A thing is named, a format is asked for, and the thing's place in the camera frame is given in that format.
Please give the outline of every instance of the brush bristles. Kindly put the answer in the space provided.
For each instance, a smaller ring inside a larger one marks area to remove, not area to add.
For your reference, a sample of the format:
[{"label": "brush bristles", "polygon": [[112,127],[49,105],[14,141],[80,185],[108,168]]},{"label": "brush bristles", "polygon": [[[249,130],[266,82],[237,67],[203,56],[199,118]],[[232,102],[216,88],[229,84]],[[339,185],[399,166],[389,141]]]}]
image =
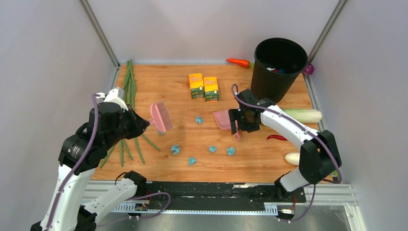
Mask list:
[{"label": "brush bristles", "polygon": [[168,110],[166,109],[165,103],[160,102],[156,103],[158,112],[160,113],[160,117],[163,121],[163,124],[165,126],[166,130],[170,130],[173,128],[173,123],[170,120],[170,114],[168,113]]}]

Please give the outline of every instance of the white wall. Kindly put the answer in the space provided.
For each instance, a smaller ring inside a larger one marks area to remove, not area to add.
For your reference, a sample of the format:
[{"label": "white wall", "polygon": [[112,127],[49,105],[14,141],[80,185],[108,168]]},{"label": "white wall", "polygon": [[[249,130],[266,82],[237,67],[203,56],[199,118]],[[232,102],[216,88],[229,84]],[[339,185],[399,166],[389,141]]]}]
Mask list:
[{"label": "white wall", "polygon": [[408,1],[351,0],[313,63],[369,231],[406,230]]},{"label": "white wall", "polygon": [[0,230],[40,221],[65,138],[114,67],[78,1],[0,3]]},{"label": "white wall", "polygon": [[120,62],[253,60],[262,40],[310,52],[338,0],[89,0]]}]

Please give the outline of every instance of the wooden board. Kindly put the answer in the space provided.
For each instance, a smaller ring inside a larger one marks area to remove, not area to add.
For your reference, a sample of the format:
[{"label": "wooden board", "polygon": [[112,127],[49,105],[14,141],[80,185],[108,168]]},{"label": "wooden board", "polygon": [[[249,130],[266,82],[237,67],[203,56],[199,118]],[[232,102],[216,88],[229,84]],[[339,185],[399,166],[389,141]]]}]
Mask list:
[{"label": "wooden board", "polygon": [[[123,86],[126,68],[121,67],[118,86]],[[136,112],[148,119],[150,105],[164,101],[174,128],[164,135],[159,135],[154,127],[145,132],[161,152],[139,137],[145,165],[139,159],[135,142],[127,141],[134,160],[125,152],[125,164],[121,167],[117,145],[93,179],[114,180],[120,173],[134,170],[148,180],[266,183],[295,168],[284,160],[287,153],[297,152],[290,142],[266,140],[268,135],[277,134],[274,130],[262,126],[256,132],[241,132],[241,141],[235,141],[230,131],[221,131],[215,122],[213,112],[237,107],[231,85],[237,83],[240,90],[250,88],[252,69],[234,65],[134,65],[133,70],[137,85]],[[221,100],[206,103],[204,98],[191,99],[188,75],[192,73],[216,76]],[[312,108],[301,74],[278,105]],[[196,116],[201,116],[204,122],[197,124]],[[178,155],[170,151],[174,144],[181,148]],[[217,151],[210,153],[208,148],[213,145]],[[227,155],[229,147],[235,148],[234,156]],[[188,166],[189,157],[196,158],[197,163]]]}]

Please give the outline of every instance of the sponge box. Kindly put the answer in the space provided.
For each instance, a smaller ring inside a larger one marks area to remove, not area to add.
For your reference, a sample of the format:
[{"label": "sponge box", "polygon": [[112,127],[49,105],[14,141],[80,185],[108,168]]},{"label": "sponge box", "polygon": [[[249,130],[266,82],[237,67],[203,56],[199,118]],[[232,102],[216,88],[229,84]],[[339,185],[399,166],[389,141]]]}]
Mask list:
[{"label": "sponge box", "polygon": [[201,73],[189,74],[191,98],[204,98],[204,83]]},{"label": "sponge box", "polygon": [[205,101],[219,101],[217,77],[204,77]]}]

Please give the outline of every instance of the black bucket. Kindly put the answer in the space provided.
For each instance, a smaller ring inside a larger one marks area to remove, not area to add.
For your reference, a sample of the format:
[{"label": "black bucket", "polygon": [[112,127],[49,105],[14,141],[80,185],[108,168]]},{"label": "black bucket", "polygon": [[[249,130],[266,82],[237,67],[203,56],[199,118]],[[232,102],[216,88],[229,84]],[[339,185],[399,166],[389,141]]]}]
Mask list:
[{"label": "black bucket", "polygon": [[285,38],[262,41],[255,49],[252,93],[259,100],[281,101],[306,64],[306,51],[299,44]]}]

